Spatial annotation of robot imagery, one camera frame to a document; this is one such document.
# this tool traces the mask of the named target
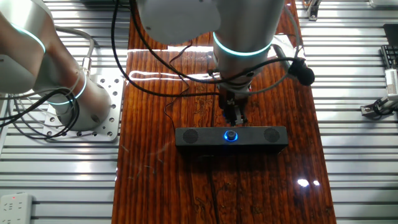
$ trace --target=power outlet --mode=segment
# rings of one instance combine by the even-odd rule
[[[29,224],[32,196],[27,193],[0,198],[0,224]]]

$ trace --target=metal mounting plate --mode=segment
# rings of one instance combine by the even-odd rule
[[[104,87],[111,97],[111,110],[108,117],[94,130],[69,131],[66,136],[60,136],[54,140],[51,139],[49,142],[112,142],[117,138],[121,117],[124,79],[121,77],[110,78],[104,75],[97,75],[91,79]],[[52,106],[49,106],[48,112],[50,113],[47,113],[45,124],[52,126],[62,125],[59,119],[52,115],[56,114]],[[43,134],[55,134],[59,131],[60,128],[45,126]]]

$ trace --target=wooden tabletop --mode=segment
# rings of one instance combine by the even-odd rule
[[[297,19],[294,1],[288,2]],[[285,13],[280,32],[294,33]],[[153,49],[160,49],[156,52],[164,60],[178,55],[177,50],[165,50],[167,46],[146,39]],[[212,41],[205,34],[193,43],[212,46]],[[174,94],[186,88],[145,50],[133,27],[129,49],[127,71],[140,86]],[[198,77],[214,68],[212,52],[199,49],[185,52],[174,62],[175,68]],[[269,86],[283,74],[280,64],[267,66],[252,87]],[[214,85],[189,85],[190,93],[216,91]],[[248,126],[287,128],[289,146],[277,156],[183,159],[164,114],[171,101],[127,86],[112,223],[336,223],[311,88],[286,80],[250,97]],[[226,126],[217,96],[179,98],[166,111],[176,128]]]

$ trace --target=glowing blue ring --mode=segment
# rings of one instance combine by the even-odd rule
[[[33,38],[34,40],[36,40],[37,43],[39,43],[40,46],[42,46],[43,51],[44,51],[44,53],[45,53],[45,47],[44,47],[43,42],[42,42],[39,38],[37,38],[33,33],[29,32],[28,30],[25,30],[25,29],[23,29],[23,28],[21,28],[21,27],[19,27],[19,26],[17,26],[17,25],[14,25],[14,24],[11,24],[11,25],[12,25],[16,30],[18,30],[19,32],[23,32],[24,34],[27,34],[29,37],[31,37],[31,38]]]
[[[86,85],[87,85],[87,77],[85,76],[85,84],[83,85],[83,88],[81,89],[79,94],[76,95],[75,99],[79,98],[79,96],[81,96],[83,94],[83,92],[85,91]],[[51,105],[65,105],[65,104],[67,104],[69,102],[72,102],[72,100],[66,101],[66,102],[63,102],[63,103],[51,103],[51,102],[48,101],[48,103],[50,103]]]
[[[267,45],[267,46],[264,47],[263,49],[258,50],[258,51],[255,51],[255,52],[236,52],[236,51],[234,51],[234,50],[231,50],[231,49],[225,47],[225,46],[217,39],[216,33],[213,33],[213,37],[214,37],[214,41],[217,43],[217,45],[218,45],[221,49],[223,49],[225,52],[230,53],[230,54],[233,54],[233,55],[237,55],[237,56],[243,56],[243,57],[253,56],[253,55],[259,54],[259,53],[261,53],[261,52],[266,51],[266,50],[271,46],[271,43],[269,43],[269,45]]]
[[[236,135],[235,135],[235,139],[229,140],[229,139],[228,139],[228,136],[226,135],[226,133],[228,133],[228,131],[226,131],[226,132],[224,133],[224,138],[225,138],[225,140],[227,140],[227,141],[229,141],[229,142],[235,142],[236,140],[238,140],[238,134],[237,134],[237,133],[236,133]]]

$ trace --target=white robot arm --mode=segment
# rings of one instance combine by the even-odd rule
[[[42,0],[0,0],[0,92],[71,88],[80,105],[74,131],[98,126],[108,115],[110,97],[86,76],[62,44],[50,10]],[[68,101],[55,95],[49,103],[62,123],[71,119]]]

